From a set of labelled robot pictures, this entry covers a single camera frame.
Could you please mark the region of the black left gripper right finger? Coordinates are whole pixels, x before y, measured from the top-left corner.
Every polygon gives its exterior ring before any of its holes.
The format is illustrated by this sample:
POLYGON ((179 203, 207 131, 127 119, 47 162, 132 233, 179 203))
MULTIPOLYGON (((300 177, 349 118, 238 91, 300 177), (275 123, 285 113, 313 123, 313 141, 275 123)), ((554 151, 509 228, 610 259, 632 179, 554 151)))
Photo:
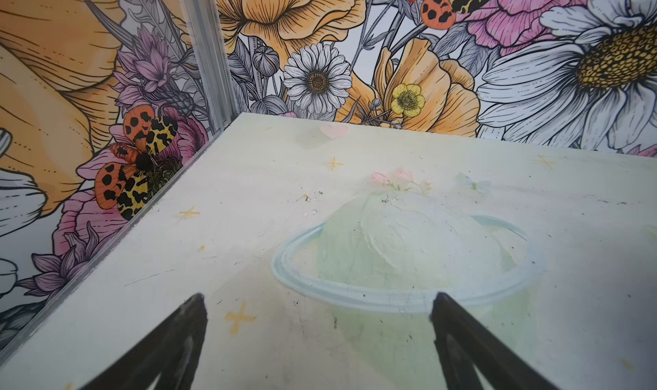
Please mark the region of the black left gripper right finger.
POLYGON ((557 389, 448 294, 437 294, 429 319, 447 388, 482 389, 484 376, 494 389, 557 389))

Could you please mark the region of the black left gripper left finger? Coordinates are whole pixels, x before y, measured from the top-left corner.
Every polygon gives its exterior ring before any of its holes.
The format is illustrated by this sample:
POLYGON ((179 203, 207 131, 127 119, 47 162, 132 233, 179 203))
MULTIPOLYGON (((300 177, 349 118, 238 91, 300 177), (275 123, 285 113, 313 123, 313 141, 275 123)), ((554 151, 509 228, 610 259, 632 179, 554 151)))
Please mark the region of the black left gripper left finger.
POLYGON ((83 388, 191 388, 207 323, 205 297, 196 293, 83 388))

